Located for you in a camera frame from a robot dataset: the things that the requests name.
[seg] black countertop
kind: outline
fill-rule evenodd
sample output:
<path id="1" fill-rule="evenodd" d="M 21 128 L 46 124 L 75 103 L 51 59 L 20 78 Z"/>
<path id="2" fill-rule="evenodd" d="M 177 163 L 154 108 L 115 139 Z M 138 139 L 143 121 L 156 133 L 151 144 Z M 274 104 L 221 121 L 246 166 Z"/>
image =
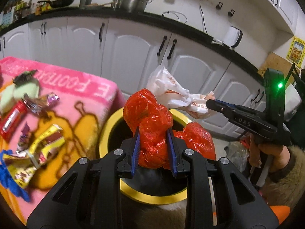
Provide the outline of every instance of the black countertop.
<path id="1" fill-rule="evenodd" d="M 89 17 L 101 17 L 101 18 L 120 18 L 127 19 L 135 22 L 140 22 L 148 25 L 152 25 L 155 27 L 159 27 L 170 32 L 179 34 L 188 39 L 196 41 L 211 50 L 219 53 L 225 58 L 232 61 L 234 64 L 239 66 L 241 69 L 246 71 L 249 75 L 251 75 L 255 80 L 257 80 L 260 84 L 263 85 L 263 78 L 257 73 L 258 69 L 252 65 L 248 60 L 246 60 L 243 56 L 238 54 L 235 51 L 230 50 L 228 47 L 212 44 L 213 37 L 203 33 L 196 28 L 188 26 L 186 24 L 180 23 L 178 21 L 156 15 L 151 13 L 127 13 L 125 11 L 116 10 L 114 11 L 111 8 L 103 8 L 98 10 L 81 10 L 78 7 L 66 7 L 56 10 L 50 10 L 42 13 L 41 15 L 31 14 L 23 19 L 18 20 L 17 22 L 11 24 L 7 28 L 0 31 L 0 36 L 4 35 L 8 31 L 19 27 L 23 24 L 30 23 L 33 21 L 44 20 L 48 18 L 54 17 L 63 17 L 63 16 L 89 16 Z"/>

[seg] red plastic bag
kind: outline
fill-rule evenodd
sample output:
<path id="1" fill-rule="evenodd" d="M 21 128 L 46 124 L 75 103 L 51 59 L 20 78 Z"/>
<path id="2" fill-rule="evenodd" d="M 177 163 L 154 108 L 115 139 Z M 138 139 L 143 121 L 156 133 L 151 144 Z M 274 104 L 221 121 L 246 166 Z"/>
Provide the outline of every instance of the red plastic bag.
<path id="1" fill-rule="evenodd" d="M 199 152 L 205 158 L 216 160 L 215 146 L 210 133 L 199 123 L 188 123 L 183 131 L 175 131 L 174 136 L 186 142 L 188 148 Z"/>
<path id="2" fill-rule="evenodd" d="M 165 132 L 173 126 L 172 113 L 165 106 L 158 104 L 148 89 L 142 89 L 129 97 L 123 116 L 133 134 L 139 127 L 139 165 L 150 169 L 168 165 Z"/>

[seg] yellow poster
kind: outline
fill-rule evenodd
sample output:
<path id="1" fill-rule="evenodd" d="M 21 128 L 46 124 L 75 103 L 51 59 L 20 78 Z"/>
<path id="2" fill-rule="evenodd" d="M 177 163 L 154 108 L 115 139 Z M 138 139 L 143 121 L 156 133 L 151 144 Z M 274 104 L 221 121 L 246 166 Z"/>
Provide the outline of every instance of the yellow poster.
<path id="1" fill-rule="evenodd" d="M 296 66 L 301 67 L 305 56 L 305 41 L 297 37 L 293 37 L 286 59 Z"/>

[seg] frying pan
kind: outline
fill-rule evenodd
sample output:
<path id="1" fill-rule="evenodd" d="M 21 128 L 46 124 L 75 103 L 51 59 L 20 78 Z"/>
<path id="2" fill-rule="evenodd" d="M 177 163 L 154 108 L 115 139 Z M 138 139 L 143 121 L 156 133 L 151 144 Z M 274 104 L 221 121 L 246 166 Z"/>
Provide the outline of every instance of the frying pan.
<path id="1" fill-rule="evenodd" d="M 71 5 L 74 0 L 56 0 L 56 1 L 49 1 L 49 0 L 41 0 L 38 1 L 38 3 L 47 2 L 50 4 L 51 8 L 57 8 L 57 7 L 66 7 Z"/>

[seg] wall hook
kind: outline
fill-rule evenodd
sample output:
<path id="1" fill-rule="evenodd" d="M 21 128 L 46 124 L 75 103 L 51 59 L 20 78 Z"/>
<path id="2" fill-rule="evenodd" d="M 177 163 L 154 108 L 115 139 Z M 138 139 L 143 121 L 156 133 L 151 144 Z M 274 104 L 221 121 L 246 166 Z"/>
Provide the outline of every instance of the wall hook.
<path id="1" fill-rule="evenodd" d="M 222 2 L 219 2 L 219 3 L 216 5 L 216 9 L 221 10 L 222 5 L 224 5 L 224 4 L 223 4 Z"/>
<path id="2" fill-rule="evenodd" d="M 235 13 L 235 10 L 231 9 L 231 11 L 228 12 L 228 16 L 233 17 L 234 13 Z"/>

